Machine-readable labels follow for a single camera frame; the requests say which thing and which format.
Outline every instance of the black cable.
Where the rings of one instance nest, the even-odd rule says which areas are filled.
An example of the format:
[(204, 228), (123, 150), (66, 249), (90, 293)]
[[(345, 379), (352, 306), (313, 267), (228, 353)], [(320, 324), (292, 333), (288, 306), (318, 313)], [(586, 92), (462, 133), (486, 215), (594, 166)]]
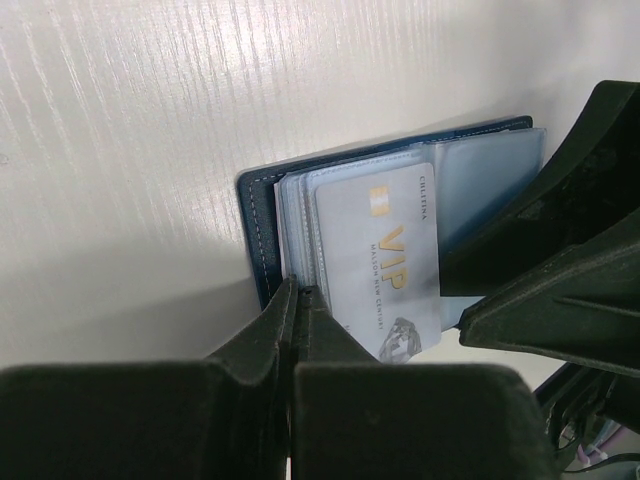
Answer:
[(622, 462), (640, 462), (640, 453), (621, 453), (620, 455), (613, 455), (606, 460), (591, 465), (590, 467), (583, 468), (582, 470), (565, 470), (564, 473), (588, 473), (598, 470), (607, 465), (613, 465), (614, 463)]

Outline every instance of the gold square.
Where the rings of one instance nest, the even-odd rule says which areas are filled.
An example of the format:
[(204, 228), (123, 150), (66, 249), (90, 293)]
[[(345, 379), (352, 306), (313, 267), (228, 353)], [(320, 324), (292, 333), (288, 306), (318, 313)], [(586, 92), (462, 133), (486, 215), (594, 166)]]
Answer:
[(371, 205), (371, 215), (381, 217), (391, 211), (389, 205), (389, 187), (374, 187), (369, 190), (369, 204)]

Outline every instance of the stack of cards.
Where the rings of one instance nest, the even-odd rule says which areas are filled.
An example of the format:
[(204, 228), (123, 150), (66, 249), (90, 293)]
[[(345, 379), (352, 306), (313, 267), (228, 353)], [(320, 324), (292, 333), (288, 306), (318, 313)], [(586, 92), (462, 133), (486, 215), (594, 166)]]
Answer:
[(319, 285), (333, 316), (383, 362), (438, 343), (438, 251), (530, 181), (545, 132), (505, 131), (298, 170), (275, 186), (283, 276)]

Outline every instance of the wallet stitching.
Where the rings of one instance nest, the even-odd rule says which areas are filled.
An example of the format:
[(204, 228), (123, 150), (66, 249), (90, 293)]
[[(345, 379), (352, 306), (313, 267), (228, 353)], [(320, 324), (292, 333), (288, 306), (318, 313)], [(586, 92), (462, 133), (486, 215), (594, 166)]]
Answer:
[[(456, 136), (453, 140), (455, 139), (459, 139), (459, 138), (465, 138), (465, 137), (471, 137), (471, 136), (475, 136), (475, 135), (480, 135), (482, 133), (489, 133), (489, 132), (499, 132), (502, 130), (508, 130), (510, 128), (519, 126), (519, 125), (526, 125), (527, 121), (525, 120), (520, 120), (514, 123), (509, 123), (506, 125), (503, 125), (501, 127), (492, 127), (492, 128), (487, 128), (484, 130), (480, 130), (480, 131), (476, 131), (476, 132), (470, 132), (470, 133), (466, 133), (464, 135), (459, 135)], [(269, 297), (271, 297), (271, 285), (269, 284), (269, 277), (267, 275), (267, 261), (265, 259), (264, 256), (264, 248), (262, 246), (262, 236), (260, 234), (260, 225), (258, 224), (258, 216), (257, 216), (257, 212), (256, 212), (256, 207), (255, 207), (255, 203), (254, 203), (254, 199), (253, 199), (253, 184), (254, 183), (258, 183), (258, 182), (263, 182), (263, 181), (267, 181), (273, 178), (279, 178), (279, 177), (284, 177), (288, 172), (284, 172), (284, 173), (278, 173), (275, 175), (267, 175), (265, 177), (261, 177), (261, 178), (256, 178), (254, 179), (251, 183), (249, 183), (249, 198), (251, 201), (251, 211), (253, 214), (253, 222), (255, 224), (256, 227), (256, 235), (258, 238), (258, 249), (260, 250), (260, 259), (262, 261), (262, 270), (264, 272), (264, 281), (265, 284), (267, 286), (267, 295)]]
[(264, 281), (267, 285), (267, 294), (271, 297), (271, 285), (269, 285), (269, 276), (267, 275), (267, 261), (264, 258), (264, 249), (262, 248), (262, 236), (260, 235), (260, 225), (258, 225), (258, 214), (256, 212), (256, 205), (253, 201), (253, 184), (270, 180), (272, 178), (283, 177), (284, 173), (278, 173), (277, 175), (267, 175), (266, 177), (256, 178), (249, 184), (249, 199), (251, 200), (251, 211), (253, 212), (253, 223), (256, 226), (256, 235), (258, 236), (258, 249), (260, 250), (260, 258), (262, 260), (262, 270), (264, 271)]

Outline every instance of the blue leather wallet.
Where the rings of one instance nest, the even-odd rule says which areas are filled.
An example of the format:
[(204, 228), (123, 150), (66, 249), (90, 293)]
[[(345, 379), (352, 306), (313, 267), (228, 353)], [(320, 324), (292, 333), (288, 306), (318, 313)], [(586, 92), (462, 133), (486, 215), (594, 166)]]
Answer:
[(236, 188), (260, 305), (265, 308), (282, 283), (273, 186), (287, 173), (348, 163), (363, 156), (397, 150), (414, 143), (452, 140), (503, 130), (520, 130), (532, 126), (533, 120), (530, 116), (520, 116), (455, 130), (406, 137), (305, 160), (275, 163), (241, 173), (238, 176)]

